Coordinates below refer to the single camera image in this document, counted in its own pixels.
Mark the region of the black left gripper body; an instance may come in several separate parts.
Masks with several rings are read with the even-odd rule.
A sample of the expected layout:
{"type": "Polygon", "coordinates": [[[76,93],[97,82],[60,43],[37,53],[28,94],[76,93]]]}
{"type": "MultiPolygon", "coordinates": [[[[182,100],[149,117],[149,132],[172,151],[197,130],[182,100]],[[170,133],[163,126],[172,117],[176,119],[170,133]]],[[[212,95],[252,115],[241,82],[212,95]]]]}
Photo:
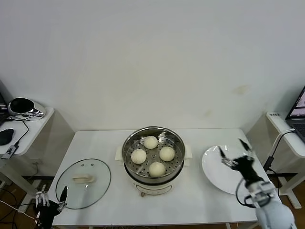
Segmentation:
{"type": "Polygon", "coordinates": [[[59,204],[49,201],[49,206],[44,206],[42,203],[34,206],[34,212],[37,214],[38,219],[35,223],[36,229],[51,229],[55,216],[59,215],[59,204]]]}

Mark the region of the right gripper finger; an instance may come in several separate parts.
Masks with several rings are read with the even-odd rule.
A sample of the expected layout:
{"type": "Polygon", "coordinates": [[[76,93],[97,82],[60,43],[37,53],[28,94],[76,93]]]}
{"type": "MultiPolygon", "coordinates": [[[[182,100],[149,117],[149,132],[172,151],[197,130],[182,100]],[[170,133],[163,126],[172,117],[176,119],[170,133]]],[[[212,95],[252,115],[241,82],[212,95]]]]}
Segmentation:
{"type": "Polygon", "coordinates": [[[218,146],[218,149],[219,149],[220,156],[221,156],[221,162],[224,165],[226,165],[227,167],[234,167],[234,166],[238,165],[238,163],[236,161],[233,161],[226,157],[226,155],[224,154],[224,152],[220,146],[218,146]]]}
{"type": "Polygon", "coordinates": [[[251,147],[240,138],[239,138],[239,141],[240,141],[241,145],[243,146],[244,150],[246,151],[246,154],[241,156],[240,158],[247,158],[248,160],[253,160],[254,156],[253,156],[251,147]]]}

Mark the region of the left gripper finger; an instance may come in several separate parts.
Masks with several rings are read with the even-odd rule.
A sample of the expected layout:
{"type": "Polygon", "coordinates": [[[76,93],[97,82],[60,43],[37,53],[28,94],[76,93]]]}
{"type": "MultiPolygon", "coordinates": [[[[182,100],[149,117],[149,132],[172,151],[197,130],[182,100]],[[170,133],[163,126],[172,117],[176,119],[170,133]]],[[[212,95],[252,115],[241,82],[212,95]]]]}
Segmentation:
{"type": "Polygon", "coordinates": [[[48,196],[48,191],[45,190],[46,188],[46,184],[44,184],[41,188],[41,190],[39,190],[36,193],[35,196],[35,203],[36,206],[44,206],[44,207],[49,207],[50,203],[49,203],[49,196],[48,196]]]}
{"type": "Polygon", "coordinates": [[[59,207],[57,209],[58,212],[62,212],[62,210],[66,207],[66,205],[67,205],[66,199],[67,199],[67,186],[65,186],[63,191],[61,192],[60,200],[59,200],[59,207]]]}

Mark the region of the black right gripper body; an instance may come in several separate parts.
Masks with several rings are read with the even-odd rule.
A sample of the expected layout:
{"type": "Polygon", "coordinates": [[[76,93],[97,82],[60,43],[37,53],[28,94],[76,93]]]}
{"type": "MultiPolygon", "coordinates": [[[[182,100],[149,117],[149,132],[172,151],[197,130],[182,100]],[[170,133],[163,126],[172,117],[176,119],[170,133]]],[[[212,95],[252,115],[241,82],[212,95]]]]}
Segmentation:
{"type": "Polygon", "coordinates": [[[240,172],[246,183],[256,183],[263,180],[253,169],[253,157],[242,156],[234,159],[233,162],[232,170],[240,172]]]}

